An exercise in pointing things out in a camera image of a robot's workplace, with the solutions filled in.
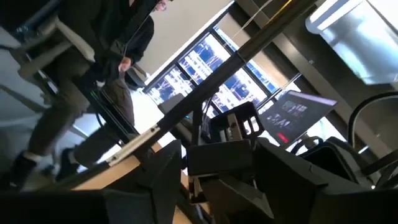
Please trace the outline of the black aluminium table frame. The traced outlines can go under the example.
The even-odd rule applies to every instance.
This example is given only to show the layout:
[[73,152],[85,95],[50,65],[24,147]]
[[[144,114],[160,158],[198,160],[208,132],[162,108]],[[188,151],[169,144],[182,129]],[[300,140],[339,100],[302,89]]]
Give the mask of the black aluminium table frame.
[[199,84],[182,101],[174,106],[156,125],[124,145],[113,156],[88,169],[76,177],[71,177],[49,185],[41,190],[70,190],[88,183],[103,175],[106,170],[127,158],[135,156],[136,151],[148,151],[162,136],[179,123],[189,112],[200,107],[203,101],[213,96],[221,84],[242,68],[259,51],[267,47],[295,18],[311,8],[318,0],[288,0],[277,13],[266,22],[263,28],[235,51],[208,78]]

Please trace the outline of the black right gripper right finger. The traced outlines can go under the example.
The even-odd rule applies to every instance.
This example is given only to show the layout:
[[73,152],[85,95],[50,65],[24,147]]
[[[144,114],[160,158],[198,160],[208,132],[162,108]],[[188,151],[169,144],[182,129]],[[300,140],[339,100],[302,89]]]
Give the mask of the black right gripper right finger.
[[277,224],[365,224],[369,190],[256,139],[255,173]]

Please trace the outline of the grey office chair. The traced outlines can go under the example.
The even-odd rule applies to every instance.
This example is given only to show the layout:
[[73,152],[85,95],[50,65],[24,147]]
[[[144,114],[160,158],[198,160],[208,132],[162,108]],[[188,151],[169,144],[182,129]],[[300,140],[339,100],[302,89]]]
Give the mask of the grey office chair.
[[58,16],[53,16],[46,21],[44,25],[41,26],[39,36],[32,40],[28,40],[26,44],[16,49],[16,52],[27,53],[27,51],[33,47],[37,47],[39,44],[49,40],[55,33],[62,35],[62,41],[51,49],[41,53],[36,58],[30,59],[28,62],[23,62],[18,70],[22,78],[33,76],[70,47],[75,47],[84,58],[90,62],[95,62],[95,51],[93,48],[82,37],[65,25]]

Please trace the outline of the open laptop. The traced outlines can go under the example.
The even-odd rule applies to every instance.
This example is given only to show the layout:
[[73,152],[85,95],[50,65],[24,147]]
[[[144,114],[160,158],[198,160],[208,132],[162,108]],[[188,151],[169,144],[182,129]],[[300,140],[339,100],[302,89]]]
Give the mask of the open laptop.
[[337,103],[329,98],[289,90],[260,114],[259,119],[278,146],[286,149]]

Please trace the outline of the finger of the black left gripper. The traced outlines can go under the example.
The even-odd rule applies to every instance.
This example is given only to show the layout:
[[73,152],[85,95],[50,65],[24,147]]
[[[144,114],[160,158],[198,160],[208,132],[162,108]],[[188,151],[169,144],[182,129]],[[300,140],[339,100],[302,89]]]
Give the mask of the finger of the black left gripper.
[[210,203],[215,224],[274,224],[264,193],[233,177],[202,177],[200,184]]

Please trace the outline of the large glass window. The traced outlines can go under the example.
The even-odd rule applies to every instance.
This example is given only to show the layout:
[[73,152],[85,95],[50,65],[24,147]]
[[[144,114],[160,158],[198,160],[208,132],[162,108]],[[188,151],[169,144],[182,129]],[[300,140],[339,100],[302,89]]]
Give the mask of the large glass window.
[[[178,94],[187,96],[237,49],[238,45],[215,26],[184,56],[171,64],[146,93],[157,105]],[[212,118],[250,101],[262,113],[274,104],[271,96],[277,89],[271,76],[250,60],[219,87],[211,102],[203,104],[203,109]]]

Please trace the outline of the person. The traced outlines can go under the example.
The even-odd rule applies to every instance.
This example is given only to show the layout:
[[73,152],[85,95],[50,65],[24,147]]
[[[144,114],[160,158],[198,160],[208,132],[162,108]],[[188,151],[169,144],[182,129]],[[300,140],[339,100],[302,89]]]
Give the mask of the person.
[[134,107],[126,83],[127,71],[144,56],[154,35],[151,13],[163,11],[171,0],[64,0],[59,21],[92,49],[87,59],[76,47],[55,58],[58,93],[36,124],[27,149],[0,176],[0,192],[18,192],[39,162],[90,106],[75,80],[90,74],[103,82],[103,91],[130,124]]

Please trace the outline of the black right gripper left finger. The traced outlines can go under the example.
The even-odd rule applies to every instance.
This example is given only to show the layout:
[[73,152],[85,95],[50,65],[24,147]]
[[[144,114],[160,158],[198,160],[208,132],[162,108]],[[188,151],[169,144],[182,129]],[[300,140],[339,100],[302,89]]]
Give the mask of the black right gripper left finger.
[[181,166],[181,142],[174,140],[108,185],[109,224],[172,224]]

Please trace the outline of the large ceiling light panel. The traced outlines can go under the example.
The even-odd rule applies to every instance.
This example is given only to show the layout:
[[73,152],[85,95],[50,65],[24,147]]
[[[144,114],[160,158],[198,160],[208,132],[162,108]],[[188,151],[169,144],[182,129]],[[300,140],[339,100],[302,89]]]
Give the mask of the large ceiling light panel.
[[398,0],[325,0],[305,26],[365,84],[398,83]]

